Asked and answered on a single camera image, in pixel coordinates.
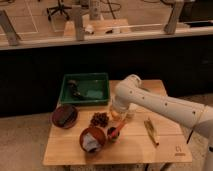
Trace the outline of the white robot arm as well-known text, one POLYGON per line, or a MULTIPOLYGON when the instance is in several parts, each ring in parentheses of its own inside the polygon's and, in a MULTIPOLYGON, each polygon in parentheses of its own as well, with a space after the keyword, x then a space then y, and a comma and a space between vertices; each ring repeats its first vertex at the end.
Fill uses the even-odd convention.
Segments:
POLYGON ((142 88, 139 76, 131 74, 120 81, 114 90, 112 107, 125 113, 131 103, 142 106, 208 139, 202 171, 213 171, 213 107, 169 96, 162 96, 142 88))

